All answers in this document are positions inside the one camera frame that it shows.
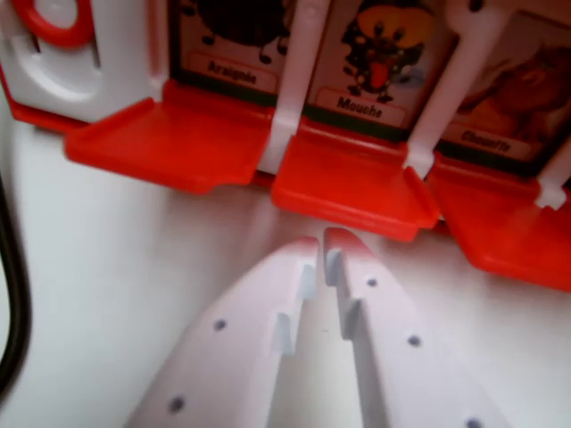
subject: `fly cartoon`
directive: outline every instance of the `fly cartoon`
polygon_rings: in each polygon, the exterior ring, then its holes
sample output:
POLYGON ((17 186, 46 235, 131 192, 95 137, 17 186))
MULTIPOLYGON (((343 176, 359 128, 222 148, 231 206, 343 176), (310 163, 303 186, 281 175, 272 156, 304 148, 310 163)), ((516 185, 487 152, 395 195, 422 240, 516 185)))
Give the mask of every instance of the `fly cartoon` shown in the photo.
POLYGON ((205 45, 214 45, 222 37, 239 45, 258 46, 260 61, 271 64, 264 48, 277 38, 277 52, 287 54, 294 9, 295 0, 190 0, 181 10, 188 16, 200 15, 211 32, 203 36, 205 45))
POLYGON ((422 73, 413 66, 433 26, 434 13, 420 0, 364 0, 342 38, 351 47, 343 67, 355 80, 349 92, 377 94, 377 101, 388 103, 390 86, 422 85, 422 73))

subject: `white plastic arm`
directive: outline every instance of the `white plastic arm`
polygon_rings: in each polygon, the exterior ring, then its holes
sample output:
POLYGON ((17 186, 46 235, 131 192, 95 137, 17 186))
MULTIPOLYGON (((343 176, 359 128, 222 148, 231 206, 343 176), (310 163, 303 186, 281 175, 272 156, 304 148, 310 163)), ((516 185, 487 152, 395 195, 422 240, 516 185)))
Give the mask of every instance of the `white plastic arm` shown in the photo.
POLYGON ((421 178, 432 168, 436 144, 516 10, 504 3, 487 1, 480 11, 471 12, 468 0, 446 2, 446 20, 460 40, 410 134, 405 167, 414 168, 421 178))
POLYGON ((365 428, 509 426, 359 238, 328 229, 325 259, 342 335, 353 343, 365 428))
POLYGON ((187 328, 128 428, 262 428, 282 354, 315 292, 318 240, 263 259, 187 328))
POLYGON ((328 7, 329 0, 298 0, 295 6, 276 112, 258 167, 271 174, 277 174, 289 140, 299 127, 328 7))
POLYGON ((567 200, 563 185, 571 177, 571 136, 537 176, 541 191, 535 204, 558 210, 567 200))

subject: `white plastic divider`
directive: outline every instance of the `white plastic divider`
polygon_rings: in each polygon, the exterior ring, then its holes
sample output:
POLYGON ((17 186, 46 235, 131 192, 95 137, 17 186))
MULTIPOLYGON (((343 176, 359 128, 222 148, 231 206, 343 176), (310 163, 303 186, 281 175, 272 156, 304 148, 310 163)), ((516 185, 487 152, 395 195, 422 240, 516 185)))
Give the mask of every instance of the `white plastic divider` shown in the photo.
POLYGON ((432 168, 436 144, 515 11, 505 3, 487 1, 477 12, 470 11, 468 0, 446 4, 446 21, 459 34, 459 43, 410 134, 404 163, 421 178, 432 168))
POLYGON ((277 174, 289 140, 299 127, 327 19, 329 1, 301 0, 295 6, 276 111, 268 144, 258 166, 262 171, 277 174))
POLYGON ((535 200, 540 208, 552 207, 558 210, 566 202, 567 195, 563 185, 571 177, 571 136, 555 153, 537 176, 541 191, 535 200))
MULTIPOLYGON (((64 49, 38 40, 37 52, 9 0, 0 1, 0 62, 16 102, 92 122, 148 96, 161 99, 168 77, 167 2, 92 1, 96 44, 64 49)), ((35 5, 55 26, 76 19, 74 1, 35 5)))
POLYGON ((263 259, 183 333, 128 428, 263 428, 282 355, 295 351, 302 301, 316 292, 319 241, 263 259))
POLYGON ((327 285, 336 286, 341 332, 353 344, 364 428, 510 426, 357 236, 328 229, 324 245, 327 285))

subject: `card label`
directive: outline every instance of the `card label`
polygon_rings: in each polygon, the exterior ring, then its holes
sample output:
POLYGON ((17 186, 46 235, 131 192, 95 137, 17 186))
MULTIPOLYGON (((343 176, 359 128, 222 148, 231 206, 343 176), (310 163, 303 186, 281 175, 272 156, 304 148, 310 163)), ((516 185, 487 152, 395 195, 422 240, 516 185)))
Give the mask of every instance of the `card label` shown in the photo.
POLYGON ((531 144, 513 138, 497 136, 479 129, 468 128, 459 123, 451 123, 444 132, 443 138, 520 161, 529 159, 533 151, 531 144))
POLYGON ((241 86, 253 87, 264 92, 277 91, 276 75, 206 53, 191 52, 188 55, 186 68, 206 76, 241 86))
POLYGON ((329 88, 321 88, 317 96, 317 105, 356 118, 396 127, 401 125, 407 114, 403 108, 351 96, 343 91, 329 88))

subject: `dark green card border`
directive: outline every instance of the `dark green card border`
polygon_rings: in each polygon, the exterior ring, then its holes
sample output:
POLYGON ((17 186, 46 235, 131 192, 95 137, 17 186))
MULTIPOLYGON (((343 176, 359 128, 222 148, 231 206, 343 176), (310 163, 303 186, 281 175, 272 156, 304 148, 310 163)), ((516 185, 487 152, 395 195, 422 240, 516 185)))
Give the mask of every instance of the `dark green card border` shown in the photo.
POLYGON ((364 120, 355 118, 335 111, 330 111, 315 105, 305 104, 302 114, 308 119, 317 122, 333 125, 334 127, 344 128, 349 131, 358 132, 366 136, 374 136, 394 143, 405 141, 409 138, 410 131, 389 125, 382 125, 372 120, 364 120))

